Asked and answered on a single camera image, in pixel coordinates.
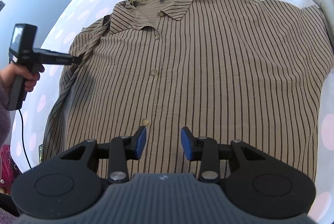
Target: wall switch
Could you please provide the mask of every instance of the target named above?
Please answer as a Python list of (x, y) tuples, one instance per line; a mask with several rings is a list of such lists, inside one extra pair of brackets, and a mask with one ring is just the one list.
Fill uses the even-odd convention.
[(0, 1), (0, 11), (2, 10), (2, 8), (5, 6), (5, 3), (3, 1)]

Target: hand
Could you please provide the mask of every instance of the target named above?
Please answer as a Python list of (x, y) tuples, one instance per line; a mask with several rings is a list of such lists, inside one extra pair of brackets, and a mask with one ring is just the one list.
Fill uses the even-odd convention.
[(2, 86), (8, 93), (15, 79), (15, 76), (20, 75), (23, 78), (27, 79), (27, 81), (24, 83), (24, 90), (27, 92), (31, 92), (34, 90), (34, 86), (40, 79), (40, 72), (44, 72), (44, 67), (42, 65), (40, 66), (38, 73), (32, 74), (25, 66), (10, 63), (8, 66), (0, 71)]

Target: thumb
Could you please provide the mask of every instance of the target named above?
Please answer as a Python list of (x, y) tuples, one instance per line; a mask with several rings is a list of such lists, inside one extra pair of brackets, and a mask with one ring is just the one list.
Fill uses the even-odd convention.
[(18, 65), (18, 64), (16, 64), (14, 67), (14, 74), (20, 75), (27, 80), (32, 80), (33, 78), (32, 73), (25, 66)]

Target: black cable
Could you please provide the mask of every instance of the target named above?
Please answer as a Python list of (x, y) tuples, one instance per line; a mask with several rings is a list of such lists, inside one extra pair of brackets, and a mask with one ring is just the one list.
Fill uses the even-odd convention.
[(23, 146), (23, 151), (24, 151), (25, 157), (26, 157), (26, 159), (27, 159), (28, 165), (29, 165), (29, 167), (30, 167), (30, 169), (31, 169), (31, 165), (30, 165), (30, 162), (29, 162), (29, 160), (28, 160), (28, 156), (27, 156), (27, 153), (26, 153), (26, 151), (25, 151), (25, 147), (24, 147), (24, 140), (23, 140), (23, 117), (22, 117), (22, 113), (21, 113), (21, 110), (20, 110), (20, 109), (19, 109), (19, 112), (20, 112), (21, 121), (22, 121), (22, 146)]

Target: device handle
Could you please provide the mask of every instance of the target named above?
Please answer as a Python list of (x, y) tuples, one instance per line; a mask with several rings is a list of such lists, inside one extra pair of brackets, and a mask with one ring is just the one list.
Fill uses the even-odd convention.
[[(24, 65), (28, 68), (28, 70), (35, 74), (39, 70), (39, 64), (29, 64)], [(24, 90), (24, 83), (26, 79), (20, 75), (17, 75), (12, 83), (12, 86), (9, 91), (9, 101), (7, 105), (8, 111), (21, 109), (23, 101), (27, 96), (27, 92)]]

